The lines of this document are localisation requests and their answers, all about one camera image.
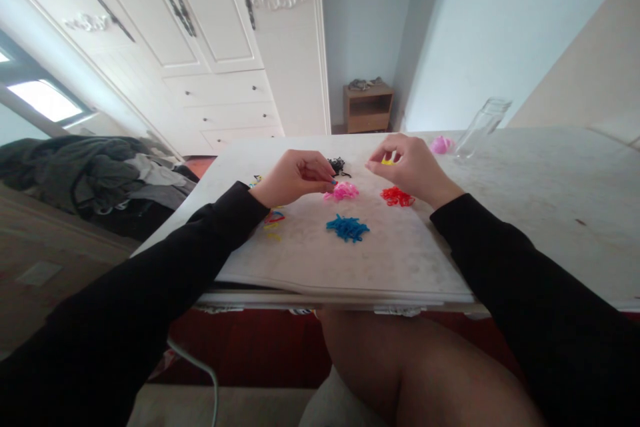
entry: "white wardrobe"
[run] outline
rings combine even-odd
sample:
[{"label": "white wardrobe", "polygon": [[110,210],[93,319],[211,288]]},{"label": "white wardrobe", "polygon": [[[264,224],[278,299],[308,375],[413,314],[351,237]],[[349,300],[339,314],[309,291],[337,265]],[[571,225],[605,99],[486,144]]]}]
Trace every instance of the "white wardrobe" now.
[{"label": "white wardrobe", "polygon": [[179,155],[330,133],[321,0],[29,1]]}]

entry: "hand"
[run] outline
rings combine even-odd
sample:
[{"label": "hand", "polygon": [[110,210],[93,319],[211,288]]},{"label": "hand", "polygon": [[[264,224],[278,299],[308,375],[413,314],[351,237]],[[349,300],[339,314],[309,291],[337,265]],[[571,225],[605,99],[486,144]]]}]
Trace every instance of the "hand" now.
[{"label": "hand", "polygon": [[[383,165],[395,152],[396,165]],[[409,195],[439,209],[464,191],[442,171],[424,140],[402,133],[388,135],[373,152],[365,167],[375,175],[392,181]]]},{"label": "hand", "polygon": [[249,193],[267,208],[287,205],[307,193],[332,192],[332,175],[331,164],[320,152],[287,150]]}]

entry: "glass bottle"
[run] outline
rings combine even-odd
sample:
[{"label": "glass bottle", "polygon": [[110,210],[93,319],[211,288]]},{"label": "glass bottle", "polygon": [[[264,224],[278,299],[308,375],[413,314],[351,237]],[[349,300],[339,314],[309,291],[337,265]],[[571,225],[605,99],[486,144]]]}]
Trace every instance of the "glass bottle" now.
[{"label": "glass bottle", "polygon": [[509,99],[489,98],[458,141],[453,155],[460,158],[469,158],[476,153],[500,124],[509,107],[511,107],[511,100]]}]

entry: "wardrobe handle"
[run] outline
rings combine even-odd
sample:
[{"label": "wardrobe handle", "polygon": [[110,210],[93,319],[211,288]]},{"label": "wardrobe handle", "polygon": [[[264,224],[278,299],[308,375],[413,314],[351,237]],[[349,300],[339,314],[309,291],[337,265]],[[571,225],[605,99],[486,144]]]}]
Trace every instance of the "wardrobe handle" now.
[{"label": "wardrobe handle", "polygon": [[173,8],[173,14],[180,19],[180,22],[182,22],[182,26],[185,28],[189,36],[192,37],[193,34],[191,33],[189,26],[187,25],[187,21],[182,16],[182,12],[180,12],[180,10],[178,9],[178,6],[175,4],[173,0],[169,0],[169,3],[171,4],[171,8]]},{"label": "wardrobe handle", "polygon": [[255,30],[255,19],[253,18],[253,4],[251,3],[251,0],[245,0],[245,5],[247,6],[247,10],[249,10],[251,28]]},{"label": "wardrobe handle", "polygon": [[118,27],[120,27],[120,29],[125,33],[126,36],[129,37],[129,40],[131,40],[132,42],[135,43],[135,40],[133,39],[133,37],[131,36],[131,34],[129,33],[129,30],[127,30],[125,28],[125,26],[122,24],[122,22],[120,22],[120,20],[118,20],[118,17],[116,17],[113,12],[111,11],[111,9],[107,6],[106,3],[104,3],[102,0],[98,0],[98,3],[102,6],[102,8],[104,8],[104,10],[107,12],[107,15],[109,16],[109,18],[111,19],[112,22],[114,22]]},{"label": "wardrobe handle", "polygon": [[185,2],[183,0],[178,0],[178,4],[180,4],[180,12],[182,13],[182,16],[185,18],[185,20],[187,22],[187,26],[189,28],[189,34],[192,37],[195,37],[195,30],[193,28],[193,24],[191,23],[191,18],[189,16],[189,11],[187,10],[187,7],[185,6]]}]

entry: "cable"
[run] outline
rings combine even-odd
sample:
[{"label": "cable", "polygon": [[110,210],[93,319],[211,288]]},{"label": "cable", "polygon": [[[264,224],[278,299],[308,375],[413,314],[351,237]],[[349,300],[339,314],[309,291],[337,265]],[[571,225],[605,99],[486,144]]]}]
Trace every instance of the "cable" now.
[{"label": "cable", "polygon": [[169,347],[174,349],[176,353],[180,355],[180,357],[183,357],[186,361],[198,367],[198,369],[204,370],[210,375],[211,380],[213,381],[213,396],[215,397],[215,404],[213,405],[213,421],[211,422],[211,427],[215,427],[215,419],[216,417],[218,417],[218,377],[215,376],[215,372],[211,367],[206,365],[204,362],[199,361],[189,352],[178,346],[171,337],[167,338],[167,343],[169,344]]}]

